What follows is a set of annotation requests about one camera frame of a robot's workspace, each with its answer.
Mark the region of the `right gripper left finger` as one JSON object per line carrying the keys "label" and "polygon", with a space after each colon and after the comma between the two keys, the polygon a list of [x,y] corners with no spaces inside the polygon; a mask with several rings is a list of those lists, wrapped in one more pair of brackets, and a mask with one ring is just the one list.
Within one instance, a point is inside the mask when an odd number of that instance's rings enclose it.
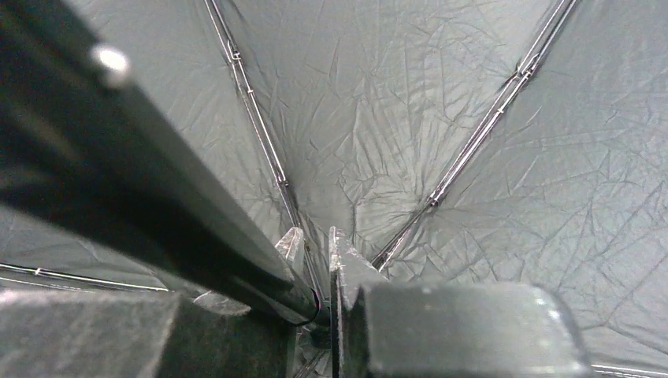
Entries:
{"label": "right gripper left finger", "polygon": [[4,377],[284,377],[295,331],[60,232],[1,237]]}

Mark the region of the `beige and black folding umbrella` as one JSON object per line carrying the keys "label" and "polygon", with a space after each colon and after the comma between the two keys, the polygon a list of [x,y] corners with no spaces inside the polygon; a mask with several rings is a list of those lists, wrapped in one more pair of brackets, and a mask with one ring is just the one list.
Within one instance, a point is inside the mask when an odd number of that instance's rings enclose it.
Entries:
{"label": "beige and black folding umbrella", "polygon": [[4,1],[1,237],[60,232],[292,327],[328,236],[542,287],[590,377],[667,374],[664,1]]}

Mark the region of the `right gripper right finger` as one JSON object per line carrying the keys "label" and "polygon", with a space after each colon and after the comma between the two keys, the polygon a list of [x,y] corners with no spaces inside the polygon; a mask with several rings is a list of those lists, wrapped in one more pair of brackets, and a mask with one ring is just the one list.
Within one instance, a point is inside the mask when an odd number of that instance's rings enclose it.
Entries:
{"label": "right gripper right finger", "polygon": [[336,377],[590,377],[567,305],[526,283],[396,283],[328,236]]}

